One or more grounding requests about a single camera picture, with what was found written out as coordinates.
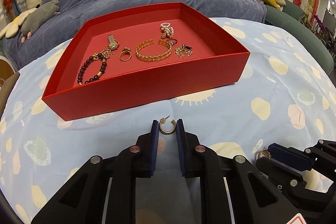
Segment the red tray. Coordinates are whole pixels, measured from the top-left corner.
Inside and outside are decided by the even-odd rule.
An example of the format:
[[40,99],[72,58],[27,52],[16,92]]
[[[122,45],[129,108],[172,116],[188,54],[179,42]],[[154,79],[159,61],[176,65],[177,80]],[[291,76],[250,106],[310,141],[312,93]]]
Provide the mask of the red tray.
[[[137,59],[135,48],[153,39],[143,55],[167,51],[158,45],[160,24],[174,28],[172,54],[159,62]],[[79,86],[78,72],[89,56],[107,48],[107,36],[120,42],[98,81]],[[193,54],[183,59],[175,49],[186,44]],[[119,60],[124,47],[132,58]],[[65,121],[112,112],[199,92],[237,82],[250,52],[216,23],[183,3],[163,3],[121,10],[87,21],[70,42],[56,65],[42,100]],[[101,61],[90,64],[84,79],[93,77]]]

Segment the bolt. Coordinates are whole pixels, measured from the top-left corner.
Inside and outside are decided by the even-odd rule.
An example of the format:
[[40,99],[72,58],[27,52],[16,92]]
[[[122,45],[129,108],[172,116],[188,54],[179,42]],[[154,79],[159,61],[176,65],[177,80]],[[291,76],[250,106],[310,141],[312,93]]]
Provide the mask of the bolt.
[[243,164],[245,162],[245,157],[244,156],[241,156],[241,155],[238,155],[236,158],[235,158],[236,162],[240,163],[240,164]]
[[297,185],[297,180],[293,179],[291,180],[291,186],[295,187]]
[[195,147],[195,150],[197,152],[204,152],[205,151],[205,147],[203,145],[198,145]]
[[131,148],[129,149],[129,151],[131,151],[132,153],[137,153],[140,151],[140,147],[137,145],[133,145],[131,146]]
[[90,159],[90,162],[92,164],[97,164],[98,162],[100,162],[100,157],[99,156],[93,156],[91,159]]

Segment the polka dot fabric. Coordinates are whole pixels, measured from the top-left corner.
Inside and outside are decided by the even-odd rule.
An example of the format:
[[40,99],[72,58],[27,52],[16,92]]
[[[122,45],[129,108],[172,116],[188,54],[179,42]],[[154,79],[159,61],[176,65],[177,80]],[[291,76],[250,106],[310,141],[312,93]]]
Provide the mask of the polka dot fabric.
[[[252,162],[273,142],[303,150],[336,140],[336,89],[292,35],[246,20],[212,20],[251,52],[234,85],[65,122],[41,96],[70,41],[20,70],[0,120],[0,188],[24,223],[91,156],[117,155],[168,115],[182,118],[219,155]],[[314,190],[330,185],[316,172],[305,178]],[[199,180],[181,176],[175,135],[160,135],[154,176],[137,180],[137,223],[199,223],[199,195]]]

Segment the red and white label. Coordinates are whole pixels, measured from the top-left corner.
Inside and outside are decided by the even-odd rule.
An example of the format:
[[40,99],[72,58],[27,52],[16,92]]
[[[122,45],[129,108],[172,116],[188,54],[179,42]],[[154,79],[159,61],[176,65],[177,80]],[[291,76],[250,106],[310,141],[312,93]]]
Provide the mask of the red and white label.
[[294,216],[287,224],[307,224],[301,214]]

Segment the green sofa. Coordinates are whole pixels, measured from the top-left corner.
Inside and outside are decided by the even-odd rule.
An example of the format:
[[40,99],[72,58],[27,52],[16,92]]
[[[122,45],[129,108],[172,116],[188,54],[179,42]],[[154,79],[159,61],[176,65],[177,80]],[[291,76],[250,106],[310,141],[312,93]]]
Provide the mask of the green sofa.
[[289,0],[285,1],[286,6],[283,11],[266,5],[265,23],[289,32],[300,41],[327,74],[331,73],[334,69],[334,60],[329,51],[310,30],[299,22],[305,12]]

